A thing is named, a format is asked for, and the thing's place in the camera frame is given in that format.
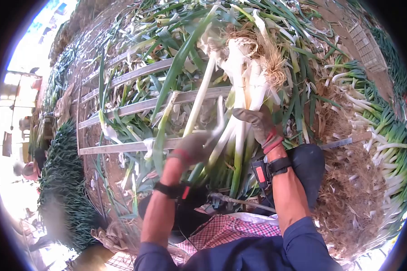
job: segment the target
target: red glove cuff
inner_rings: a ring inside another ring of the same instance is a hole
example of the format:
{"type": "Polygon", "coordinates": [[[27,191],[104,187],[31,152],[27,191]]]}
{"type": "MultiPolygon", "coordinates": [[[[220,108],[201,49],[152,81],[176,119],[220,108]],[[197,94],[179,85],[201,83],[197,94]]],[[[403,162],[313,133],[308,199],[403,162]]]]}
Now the red glove cuff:
{"type": "Polygon", "coordinates": [[[185,161],[190,160],[188,153],[183,149],[174,149],[167,157],[167,159],[171,157],[176,157],[181,160],[181,163],[184,165],[185,161]]]}
{"type": "Polygon", "coordinates": [[[264,154],[269,153],[272,149],[274,149],[276,146],[278,146],[280,143],[282,143],[283,138],[279,137],[278,140],[275,140],[277,138],[277,130],[276,127],[273,127],[268,134],[267,140],[263,144],[263,149],[264,149],[264,154]]]}

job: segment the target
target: checkered cloth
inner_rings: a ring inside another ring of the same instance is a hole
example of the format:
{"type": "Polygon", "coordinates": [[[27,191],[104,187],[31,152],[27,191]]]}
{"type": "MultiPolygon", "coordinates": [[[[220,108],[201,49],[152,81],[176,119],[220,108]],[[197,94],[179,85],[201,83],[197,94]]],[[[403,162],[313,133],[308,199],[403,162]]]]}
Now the checkered cloth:
{"type": "MultiPolygon", "coordinates": [[[[244,221],[230,215],[214,215],[205,224],[199,226],[195,232],[197,233],[192,234],[189,240],[197,250],[213,248],[243,237],[271,237],[282,235],[279,226],[268,223],[244,221]]],[[[177,246],[190,255],[197,252],[188,240],[177,244],[177,246]]]]}

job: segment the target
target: navy blue shirt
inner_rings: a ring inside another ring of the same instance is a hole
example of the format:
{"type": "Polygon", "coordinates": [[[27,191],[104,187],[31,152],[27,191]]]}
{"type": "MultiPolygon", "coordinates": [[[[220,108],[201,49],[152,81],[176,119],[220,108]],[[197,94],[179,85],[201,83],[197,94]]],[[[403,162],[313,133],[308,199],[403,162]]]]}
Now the navy blue shirt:
{"type": "Polygon", "coordinates": [[[284,238],[244,237],[202,249],[180,266],[176,266],[166,248],[143,242],[134,268],[136,271],[342,270],[329,256],[326,244],[310,217],[289,226],[284,238]]]}

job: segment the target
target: knife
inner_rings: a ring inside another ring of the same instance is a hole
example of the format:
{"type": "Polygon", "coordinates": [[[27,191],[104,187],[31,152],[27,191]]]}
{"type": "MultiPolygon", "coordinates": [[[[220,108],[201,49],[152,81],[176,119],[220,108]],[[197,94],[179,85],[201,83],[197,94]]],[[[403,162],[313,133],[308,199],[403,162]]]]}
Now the knife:
{"type": "Polygon", "coordinates": [[[358,141],[361,141],[361,140],[370,139],[371,136],[372,136],[371,131],[368,131],[366,133],[361,133],[361,134],[354,135],[354,136],[352,136],[350,138],[346,138],[346,139],[342,139],[342,140],[338,140],[338,141],[334,141],[334,142],[330,142],[330,143],[327,143],[327,144],[320,145],[320,148],[322,150],[333,149],[333,148],[343,146],[343,145],[346,145],[346,144],[358,142],[358,141]]]}

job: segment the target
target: wooden handle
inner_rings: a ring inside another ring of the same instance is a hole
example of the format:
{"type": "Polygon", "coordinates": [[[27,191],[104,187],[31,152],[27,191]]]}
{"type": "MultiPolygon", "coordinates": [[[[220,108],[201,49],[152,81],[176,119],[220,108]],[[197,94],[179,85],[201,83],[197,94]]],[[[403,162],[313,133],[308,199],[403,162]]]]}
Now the wooden handle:
{"type": "Polygon", "coordinates": [[[372,137],[372,132],[368,131],[366,133],[353,135],[351,138],[353,139],[353,142],[357,142],[357,141],[370,139],[371,137],[372,137]]]}

